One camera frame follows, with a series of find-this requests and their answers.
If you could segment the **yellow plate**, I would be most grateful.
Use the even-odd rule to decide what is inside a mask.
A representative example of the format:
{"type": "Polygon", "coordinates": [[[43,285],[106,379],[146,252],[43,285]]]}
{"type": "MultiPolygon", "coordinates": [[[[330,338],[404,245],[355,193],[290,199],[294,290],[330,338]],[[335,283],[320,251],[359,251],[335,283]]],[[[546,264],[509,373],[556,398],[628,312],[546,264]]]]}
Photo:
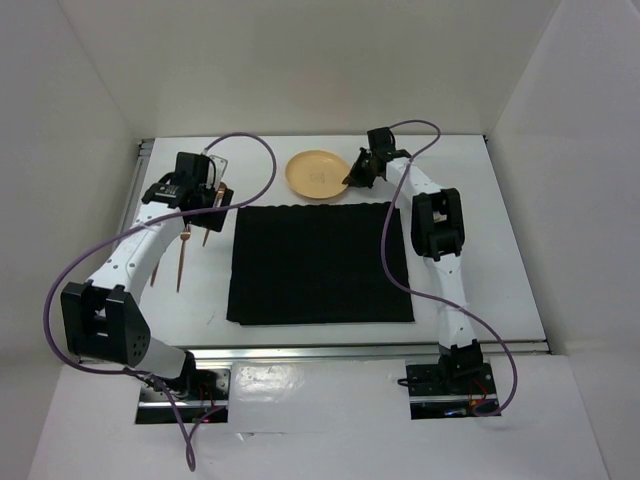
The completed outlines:
{"type": "Polygon", "coordinates": [[[285,167],[285,179],[296,194],[311,200],[329,200],[347,188],[343,180],[349,165],[325,150],[307,150],[294,155],[285,167]]]}

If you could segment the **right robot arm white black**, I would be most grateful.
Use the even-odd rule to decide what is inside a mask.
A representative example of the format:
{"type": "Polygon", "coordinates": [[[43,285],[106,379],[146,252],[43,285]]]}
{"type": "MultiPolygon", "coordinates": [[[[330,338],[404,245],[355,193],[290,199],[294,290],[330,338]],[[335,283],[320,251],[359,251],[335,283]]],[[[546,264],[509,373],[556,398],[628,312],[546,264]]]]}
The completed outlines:
{"type": "Polygon", "coordinates": [[[422,258],[436,292],[422,293],[394,284],[411,295],[443,305],[438,313],[437,364],[426,376],[407,375],[399,383],[438,394],[464,394],[482,379],[484,356],[472,325],[477,316],[467,308],[462,279],[465,228],[460,193],[442,187],[416,166],[415,155],[396,147],[390,127],[372,129],[367,138],[368,146],[360,150],[343,184],[370,188],[382,178],[395,186],[384,230],[389,227],[397,199],[402,196],[409,202],[411,245],[422,258]]]}

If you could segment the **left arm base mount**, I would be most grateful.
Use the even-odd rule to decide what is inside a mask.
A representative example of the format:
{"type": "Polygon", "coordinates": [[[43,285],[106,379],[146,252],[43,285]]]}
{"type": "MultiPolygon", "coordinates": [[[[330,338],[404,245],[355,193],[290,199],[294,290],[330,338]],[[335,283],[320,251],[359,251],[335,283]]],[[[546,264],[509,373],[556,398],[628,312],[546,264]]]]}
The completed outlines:
{"type": "MultiPolygon", "coordinates": [[[[231,384],[231,369],[228,366],[206,370],[188,393],[173,393],[180,418],[187,425],[200,418],[205,423],[228,421],[228,400],[231,384]]],[[[171,404],[159,387],[147,383],[140,389],[135,423],[137,425],[176,424],[171,404]]]]}

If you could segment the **copper spoon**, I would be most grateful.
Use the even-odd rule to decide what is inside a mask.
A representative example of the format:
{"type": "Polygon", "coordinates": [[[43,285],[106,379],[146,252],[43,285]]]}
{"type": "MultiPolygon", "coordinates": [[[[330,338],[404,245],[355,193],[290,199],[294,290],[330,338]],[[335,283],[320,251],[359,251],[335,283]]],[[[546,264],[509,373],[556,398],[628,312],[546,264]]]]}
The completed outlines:
{"type": "MultiPolygon", "coordinates": [[[[224,198],[224,194],[226,192],[226,184],[224,182],[221,182],[218,190],[216,192],[216,196],[215,196],[215,200],[214,200],[214,206],[220,206],[222,203],[222,200],[224,198]]],[[[209,235],[211,233],[210,229],[207,229],[205,234],[204,234],[204,238],[203,238],[203,242],[202,242],[202,246],[205,247],[206,243],[209,239],[209,235]]]]}

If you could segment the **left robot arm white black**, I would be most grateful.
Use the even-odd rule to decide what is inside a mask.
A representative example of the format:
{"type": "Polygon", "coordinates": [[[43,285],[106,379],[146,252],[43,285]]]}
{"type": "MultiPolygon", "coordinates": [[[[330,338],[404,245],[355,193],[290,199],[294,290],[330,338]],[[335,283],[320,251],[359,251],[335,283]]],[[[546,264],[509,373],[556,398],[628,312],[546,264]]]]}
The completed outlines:
{"type": "Polygon", "coordinates": [[[153,338],[138,306],[170,244],[192,226],[221,231],[233,192],[226,159],[180,152],[175,168],[144,193],[135,233],[123,239],[84,283],[68,283],[61,307],[68,349],[83,357],[149,372],[176,399],[198,387],[194,356],[153,338]]]}

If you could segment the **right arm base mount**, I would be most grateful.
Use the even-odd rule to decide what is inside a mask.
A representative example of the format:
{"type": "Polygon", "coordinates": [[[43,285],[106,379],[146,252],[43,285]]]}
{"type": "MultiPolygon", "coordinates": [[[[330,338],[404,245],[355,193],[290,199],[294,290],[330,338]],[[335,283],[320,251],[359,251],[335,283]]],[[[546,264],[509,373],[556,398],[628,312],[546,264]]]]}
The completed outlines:
{"type": "Polygon", "coordinates": [[[435,364],[409,364],[405,370],[397,383],[408,392],[412,420],[476,417],[500,406],[489,363],[452,380],[445,380],[435,364]]]}

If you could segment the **black cloth placemat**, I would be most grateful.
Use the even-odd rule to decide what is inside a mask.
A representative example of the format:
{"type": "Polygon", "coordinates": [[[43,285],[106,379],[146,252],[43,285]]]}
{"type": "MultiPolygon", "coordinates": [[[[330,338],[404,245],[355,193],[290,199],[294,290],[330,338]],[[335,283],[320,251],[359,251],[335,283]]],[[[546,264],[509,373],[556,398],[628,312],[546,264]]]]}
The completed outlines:
{"type": "Polygon", "coordinates": [[[411,323],[400,214],[386,203],[246,207],[227,318],[242,326],[411,323]]]}

